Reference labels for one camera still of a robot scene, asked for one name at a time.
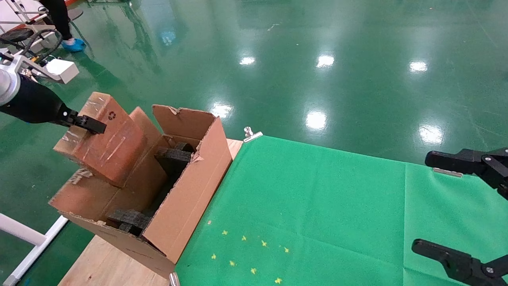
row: cardboard lid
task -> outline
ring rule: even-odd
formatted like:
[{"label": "cardboard lid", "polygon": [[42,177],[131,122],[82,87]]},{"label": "cardboard lid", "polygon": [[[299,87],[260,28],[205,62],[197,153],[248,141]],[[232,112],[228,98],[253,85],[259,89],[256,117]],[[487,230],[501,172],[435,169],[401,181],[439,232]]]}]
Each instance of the cardboard lid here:
[{"label": "cardboard lid", "polygon": [[169,135],[178,135],[201,140],[215,116],[209,112],[154,104],[153,115],[161,126],[163,132]]}]

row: white metal frame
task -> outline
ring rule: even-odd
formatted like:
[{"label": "white metal frame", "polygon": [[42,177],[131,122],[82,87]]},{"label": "white metal frame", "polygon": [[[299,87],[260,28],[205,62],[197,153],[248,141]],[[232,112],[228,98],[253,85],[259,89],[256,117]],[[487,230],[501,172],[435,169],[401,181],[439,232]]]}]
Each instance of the white metal frame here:
[{"label": "white metal frame", "polygon": [[[45,28],[51,28],[51,29],[54,28],[54,26],[50,26],[50,25],[31,25],[29,27],[31,27],[32,30],[35,30],[35,31],[39,31],[35,27],[40,28],[40,30],[45,29]],[[34,41],[34,43],[30,46],[30,49],[32,49],[37,44],[40,44],[42,41],[46,40],[49,36],[54,35],[54,34],[55,34],[55,32],[47,32],[46,34],[42,35],[42,37],[39,37],[37,40]],[[22,50],[19,50],[13,55],[19,55],[19,54],[21,54],[21,52],[22,52]]]},{"label": "white metal frame", "polygon": [[66,218],[60,216],[46,234],[43,235],[21,222],[0,213],[0,231],[7,232],[34,245],[30,253],[28,253],[25,259],[14,269],[7,280],[4,281],[3,286],[16,285],[35,260],[44,252],[44,249],[51,243],[58,232],[60,232],[67,221]]},{"label": "white metal frame", "polygon": [[[18,16],[19,21],[0,21],[0,24],[30,24],[32,22],[32,19],[28,16],[29,14],[36,14],[39,15],[34,19],[34,21],[39,21],[47,16],[44,12],[39,11],[25,11],[23,8],[21,8],[15,0],[5,0],[7,5],[11,8],[11,10]],[[2,30],[2,33],[5,33],[6,31],[4,28],[0,26],[0,30]]]}]

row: black cable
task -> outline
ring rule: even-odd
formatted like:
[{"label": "black cable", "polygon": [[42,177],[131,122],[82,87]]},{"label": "black cable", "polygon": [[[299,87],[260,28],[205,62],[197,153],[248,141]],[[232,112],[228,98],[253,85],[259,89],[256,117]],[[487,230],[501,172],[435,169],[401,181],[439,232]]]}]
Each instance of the black cable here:
[{"label": "black cable", "polygon": [[[2,42],[2,43],[4,43],[4,44],[7,44],[7,45],[12,45],[12,46],[14,46],[15,48],[20,49],[20,50],[22,50],[22,49],[24,49],[24,48],[25,48],[25,47],[23,47],[22,45],[19,45],[18,43],[15,43],[15,42],[13,42],[13,41],[11,41],[11,40],[7,40],[7,39],[0,39],[0,42]],[[32,56],[34,56],[34,57],[36,57],[36,56],[37,56],[37,55],[36,55],[34,52],[32,52],[31,50],[28,50],[28,53],[29,53],[29,54],[31,54],[31,55],[32,55]]]},{"label": "black cable", "polygon": [[12,62],[14,60],[13,57],[11,57],[10,55],[7,55],[7,54],[3,54],[0,52],[0,58],[4,59],[4,60],[7,60],[7,61],[10,61]]},{"label": "black cable", "polygon": [[42,60],[47,58],[47,56],[49,56],[52,52],[54,52],[58,48],[58,46],[62,43],[62,40],[63,40],[62,34],[55,29],[42,29],[30,37],[30,41],[28,42],[26,47],[23,49],[23,51],[21,51],[20,55],[26,55],[26,53],[30,50],[31,46],[34,44],[34,42],[37,40],[37,38],[39,36],[41,36],[42,33],[46,33],[46,32],[55,32],[55,35],[57,35],[57,38],[58,38],[58,42],[55,44],[55,46],[52,49],[50,49],[49,51],[47,51],[46,53],[44,53],[42,55],[39,55],[39,57],[37,58],[35,63],[36,64],[40,63]]}]

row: cardboard box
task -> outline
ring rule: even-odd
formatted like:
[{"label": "cardboard box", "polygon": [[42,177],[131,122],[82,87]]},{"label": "cardboard box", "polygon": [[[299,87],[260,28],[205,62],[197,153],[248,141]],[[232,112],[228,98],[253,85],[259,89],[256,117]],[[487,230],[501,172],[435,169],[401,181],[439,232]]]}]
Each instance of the cardboard box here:
[{"label": "cardboard box", "polygon": [[108,94],[92,93],[80,115],[106,123],[104,134],[91,136],[71,126],[53,149],[111,185],[123,187],[146,147],[143,131]]},{"label": "cardboard box", "polygon": [[[139,107],[131,114],[143,130],[146,146],[124,187],[80,169],[52,198],[50,205],[77,225],[95,233],[155,273],[168,278],[196,225],[232,162],[220,118],[191,109],[154,105],[161,134]],[[116,209],[142,211],[167,176],[154,158],[158,147],[178,141],[193,145],[191,162],[140,238],[114,227],[107,217]]]}]

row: open cardboard box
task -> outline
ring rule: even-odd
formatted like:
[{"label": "open cardboard box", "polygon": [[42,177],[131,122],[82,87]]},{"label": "open cardboard box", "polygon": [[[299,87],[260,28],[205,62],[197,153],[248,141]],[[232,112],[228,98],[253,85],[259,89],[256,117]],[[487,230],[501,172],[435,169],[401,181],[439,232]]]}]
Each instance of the open cardboard box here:
[{"label": "open cardboard box", "polygon": [[[153,114],[164,134],[141,108],[137,107],[129,115],[143,131],[146,144],[123,187],[113,186],[103,176],[79,169],[49,203],[70,221],[168,278],[232,157],[220,118],[211,113],[154,105]],[[158,147],[171,147],[179,141],[191,144],[197,151],[148,227],[140,237],[115,228],[107,219],[109,214],[117,209],[142,211],[153,201],[167,179],[154,154]],[[55,149],[63,143],[59,141]]]}]

